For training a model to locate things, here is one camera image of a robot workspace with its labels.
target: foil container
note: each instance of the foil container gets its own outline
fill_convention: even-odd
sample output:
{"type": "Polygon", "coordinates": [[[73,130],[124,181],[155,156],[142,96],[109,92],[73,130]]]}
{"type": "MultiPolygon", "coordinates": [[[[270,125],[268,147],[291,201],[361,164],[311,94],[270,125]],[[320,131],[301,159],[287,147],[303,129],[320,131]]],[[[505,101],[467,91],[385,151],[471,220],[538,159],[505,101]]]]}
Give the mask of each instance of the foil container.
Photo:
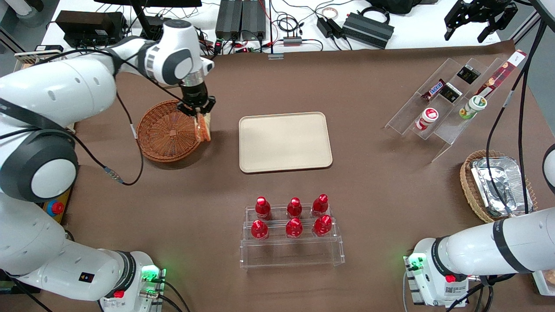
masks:
{"type": "MultiPolygon", "coordinates": [[[[500,218],[524,214],[521,172],[516,160],[510,157],[490,158],[493,181],[487,169],[486,158],[473,160],[470,167],[486,211],[490,216],[500,218]],[[494,183],[501,199],[493,188],[494,183]]],[[[528,199],[528,210],[533,212],[532,199],[528,190],[526,190],[526,198],[528,199]]]]}

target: brown table cover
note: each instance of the brown table cover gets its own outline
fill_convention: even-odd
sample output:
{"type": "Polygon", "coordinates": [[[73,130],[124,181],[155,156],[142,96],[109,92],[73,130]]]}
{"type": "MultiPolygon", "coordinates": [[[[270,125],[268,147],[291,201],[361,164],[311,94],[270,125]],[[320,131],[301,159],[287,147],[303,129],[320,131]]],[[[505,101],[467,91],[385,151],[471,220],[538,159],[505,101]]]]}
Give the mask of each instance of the brown table cover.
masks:
{"type": "MultiPolygon", "coordinates": [[[[67,228],[94,248],[141,250],[168,269],[168,281],[193,312],[209,311],[402,311],[402,256],[422,238],[453,234],[482,224],[468,206],[459,168],[484,149],[513,73],[488,108],[433,164],[442,147],[409,133],[383,129],[414,91],[451,57],[490,64],[508,58],[511,42],[486,47],[218,56],[206,79],[218,102],[212,142],[184,161],[147,162],[141,180],[118,185],[78,148],[81,168],[68,208],[67,228]],[[247,115],[323,112],[334,162],[326,169],[244,174],[239,169],[238,122],[247,115]],[[264,195],[270,203],[303,202],[326,193],[344,241],[346,263],[299,268],[239,268],[244,208],[264,195]]],[[[146,79],[117,76],[118,91],[135,124],[151,106],[170,97],[146,79]]],[[[518,99],[513,97],[492,148],[517,158],[518,99]]],[[[79,137],[106,165],[131,181],[139,156],[124,112],[115,103],[77,125],[79,137]]],[[[538,205],[555,204],[541,172],[553,143],[533,95],[524,125],[526,173],[538,205]]],[[[55,312],[98,311],[96,303],[42,292],[55,312]]],[[[476,297],[465,309],[474,308],[476,297]]],[[[444,311],[414,306],[409,311],[444,311]]],[[[491,312],[553,311],[555,299],[533,292],[530,275],[495,286],[491,312]]],[[[25,295],[0,296],[1,311],[42,311],[25,295]]],[[[165,311],[172,311],[164,305],[165,311]]]]}

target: acrylic display stand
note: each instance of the acrylic display stand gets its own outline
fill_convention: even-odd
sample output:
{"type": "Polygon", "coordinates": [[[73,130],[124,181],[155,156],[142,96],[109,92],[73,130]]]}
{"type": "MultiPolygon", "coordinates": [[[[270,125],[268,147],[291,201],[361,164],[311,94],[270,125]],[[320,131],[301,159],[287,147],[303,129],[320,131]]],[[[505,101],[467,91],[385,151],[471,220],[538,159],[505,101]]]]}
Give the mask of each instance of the acrylic display stand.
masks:
{"type": "Polygon", "coordinates": [[[455,140],[466,129],[468,124],[473,120],[463,119],[459,116],[458,112],[461,108],[468,103],[481,85],[483,85],[505,61],[496,58],[490,66],[485,66],[479,61],[471,58],[466,64],[479,71],[480,76],[472,83],[468,84],[462,78],[457,76],[457,73],[464,67],[453,59],[448,58],[442,66],[414,93],[414,95],[403,105],[403,107],[389,120],[385,128],[391,127],[400,135],[405,135],[407,131],[411,130],[416,133],[423,140],[435,134],[443,141],[445,145],[437,153],[432,162],[447,151],[455,142],[455,140]],[[435,95],[430,102],[422,98],[422,95],[428,92],[437,82],[443,79],[445,82],[451,83],[457,88],[462,95],[459,96],[453,103],[443,97],[441,94],[435,95]],[[439,114],[438,119],[428,126],[425,130],[416,128],[416,121],[420,119],[420,115],[424,109],[431,107],[435,108],[439,114]]]}
{"type": "Polygon", "coordinates": [[[334,218],[331,207],[326,212],[332,217],[332,229],[324,236],[312,233],[312,225],[316,218],[310,215],[312,203],[302,203],[302,234],[298,238],[288,238],[285,234],[287,205],[273,205],[272,220],[265,221],[270,236],[264,240],[255,239],[250,228],[257,220],[254,207],[246,207],[243,234],[241,237],[240,267],[244,270],[250,268],[270,266],[299,266],[311,264],[333,264],[334,266],[345,263],[343,240],[337,220],[334,218]]]}

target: red bottle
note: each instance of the red bottle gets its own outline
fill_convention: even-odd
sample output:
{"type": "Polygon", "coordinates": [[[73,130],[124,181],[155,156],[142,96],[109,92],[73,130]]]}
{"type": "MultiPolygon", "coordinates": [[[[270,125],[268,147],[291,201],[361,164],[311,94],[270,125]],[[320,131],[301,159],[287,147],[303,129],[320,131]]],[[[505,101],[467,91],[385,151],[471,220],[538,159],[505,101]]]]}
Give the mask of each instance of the red bottle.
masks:
{"type": "Polygon", "coordinates": [[[314,226],[312,226],[312,232],[316,234],[316,236],[324,236],[327,232],[331,231],[331,227],[331,217],[325,214],[316,219],[314,226]]]}
{"type": "Polygon", "coordinates": [[[266,239],[270,236],[268,226],[260,220],[254,220],[253,225],[250,228],[250,234],[252,234],[254,238],[260,240],[266,239]]]}
{"type": "Polygon", "coordinates": [[[287,217],[300,218],[302,212],[301,200],[297,197],[291,198],[291,202],[287,205],[287,217]]]}
{"type": "Polygon", "coordinates": [[[322,195],[318,196],[318,198],[316,198],[316,200],[312,204],[312,209],[310,209],[310,214],[314,218],[321,217],[324,214],[326,214],[328,206],[329,205],[327,203],[327,195],[322,194],[322,195]]]}
{"type": "Polygon", "coordinates": [[[264,197],[258,197],[254,210],[256,210],[256,215],[260,220],[270,221],[272,219],[270,203],[264,197]]]}
{"type": "Polygon", "coordinates": [[[289,238],[297,238],[302,233],[302,224],[301,220],[298,218],[293,218],[287,222],[285,225],[285,233],[289,238]]]}

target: wicker basket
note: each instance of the wicker basket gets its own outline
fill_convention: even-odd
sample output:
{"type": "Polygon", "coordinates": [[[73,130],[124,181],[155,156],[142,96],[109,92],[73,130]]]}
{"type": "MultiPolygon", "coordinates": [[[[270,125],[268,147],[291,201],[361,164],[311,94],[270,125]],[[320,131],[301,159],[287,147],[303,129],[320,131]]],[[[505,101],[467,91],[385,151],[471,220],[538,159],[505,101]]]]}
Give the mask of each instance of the wicker basket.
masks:
{"type": "MultiPolygon", "coordinates": [[[[461,185],[462,185],[462,190],[465,193],[466,200],[468,201],[468,204],[470,205],[472,210],[474,210],[474,213],[476,213],[476,215],[478,215],[478,217],[482,219],[484,222],[489,223],[489,222],[494,222],[496,220],[504,219],[506,217],[494,218],[487,213],[486,207],[484,207],[484,204],[482,202],[482,197],[480,196],[480,192],[478,191],[478,187],[474,182],[474,176],[470,171],[470,162],[475,159],[484,158],[485,156],[486,156],[485,150],[478,150],[470,154],[470,156],[468,156],[468,158],[465,160],[465,162],[462,164],[462,167],[461,167],[461,185]]],[[[496,152],[494,150],[490,150],[490,157],[502,157],[502,156],[504,156],[504,154],[496,152]]],[[[532,187],[530,186],[530,181],[528,181],[528,179],[526,179],[526,188],[530,193],[530,198],[532,199],[534,210],[537,210],[538,203],[536,201],[536,196],[534,195],[534,191],[532,190],[532,187]]]]}
{"type": "Polygon", "coordinates": [[[169,163],[185,158],[200,144],[195,135],[194,117],[177,109],[177,100],[167,100],[150,108],[137,126],[143,154],[155,162],[169,163]]]}

